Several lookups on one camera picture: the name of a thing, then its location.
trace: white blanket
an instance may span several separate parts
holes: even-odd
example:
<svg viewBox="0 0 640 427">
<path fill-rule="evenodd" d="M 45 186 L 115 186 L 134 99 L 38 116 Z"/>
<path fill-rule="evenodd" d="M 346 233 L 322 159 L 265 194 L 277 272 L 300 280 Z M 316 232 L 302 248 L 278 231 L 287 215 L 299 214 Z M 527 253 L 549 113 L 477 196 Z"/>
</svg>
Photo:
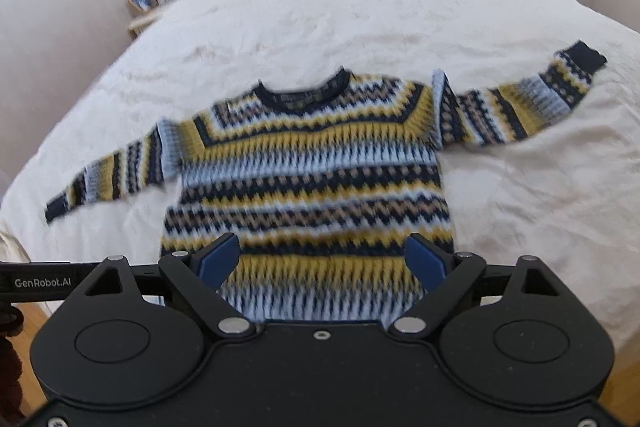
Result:
<svg viewBox="0 0 640 427">
<path fill-rule="evenodd" d="M 640 355 L 640 36 L 574 0 L 180 0 L 49 134 L 8 190 L 0 228 L 32 261 L 153 263 L 176 184 L 51 226 L 44 205 L 159 118 L 258 79 L 312 86 L 340 65 L 419 82 L 442 68 L 458 91 L 495 86 L 578 39 L 609 64 L 574 114 L 520 144 L 442 153 L 444 187 L 459 250 L 496 264 L 542 257 L 628 363 Z"/>
</svg>

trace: knit sweater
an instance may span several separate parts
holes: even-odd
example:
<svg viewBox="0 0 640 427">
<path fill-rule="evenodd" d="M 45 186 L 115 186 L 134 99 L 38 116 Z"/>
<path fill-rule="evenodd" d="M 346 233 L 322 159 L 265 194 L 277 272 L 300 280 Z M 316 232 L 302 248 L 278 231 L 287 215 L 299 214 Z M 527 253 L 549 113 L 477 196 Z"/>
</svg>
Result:
<svg viewBox="0 0 640 427">
<path fill-rule="evenodd" d="M 538 133 L 572 111 L 605 63 L 578 42 L 543 73 L 459 95 L 440 70 L 431 86 L 344 69 L 305 92 L 258 84 L 190 120 L 161 120 L 89 165 L 46 218 L 180 175 L 161 254 L 237 234 L 241 260 L 220 295 L 246 317 L 389 324 L 422 296 L 405 238 L 453 252 L 436 152 Z"/>
</svg>

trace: dark red fabric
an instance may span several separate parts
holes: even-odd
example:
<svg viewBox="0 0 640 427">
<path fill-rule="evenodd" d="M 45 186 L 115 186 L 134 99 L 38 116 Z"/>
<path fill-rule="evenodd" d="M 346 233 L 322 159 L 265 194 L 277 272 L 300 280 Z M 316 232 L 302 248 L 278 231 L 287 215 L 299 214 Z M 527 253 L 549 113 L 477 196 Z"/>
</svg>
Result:
<svg viewBox="0 0 640 427">
<path fill-rule="evenodd" d="M 20 413 L 22 388 L 18 378 L 22 374 L 22 362 L 14 346 L 0 337 L 0 417 L 9 425 L 17 425 L 24 416 Z"/>
</svg>

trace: photograph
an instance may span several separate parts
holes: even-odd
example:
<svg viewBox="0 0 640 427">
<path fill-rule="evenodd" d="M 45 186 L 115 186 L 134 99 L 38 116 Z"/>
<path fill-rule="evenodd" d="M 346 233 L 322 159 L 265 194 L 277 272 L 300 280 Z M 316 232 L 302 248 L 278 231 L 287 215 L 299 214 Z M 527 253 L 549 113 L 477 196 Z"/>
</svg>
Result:
<svg viewBox="0 0 640 427">
<path fill-rule="evenodd" d="M 155 6 L 154 0 L 128 0 L 127 4 L 131 7 L 131 9 L 137 14 L 142 15 L 143 13 L 148 12 Z"/>
</svg>

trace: black neckline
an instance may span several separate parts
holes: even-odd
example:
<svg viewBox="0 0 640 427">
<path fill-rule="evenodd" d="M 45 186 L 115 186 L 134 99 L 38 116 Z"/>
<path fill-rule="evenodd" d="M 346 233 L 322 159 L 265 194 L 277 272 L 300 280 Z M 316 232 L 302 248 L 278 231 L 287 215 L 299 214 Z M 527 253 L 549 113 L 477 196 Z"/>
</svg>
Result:
<svg viewBox="0 0 640 427">
<path fill-rule="evenodd" d="M 351 71 L 340 68 L 334 76 L 316 89 L 274 92 L 260 82 L 255 86 L 254 94 L 264 105 L 276 112 L 306 114 L 323 108 L 338 98 L 349 86 L 350 79 Z"/>
</svg>

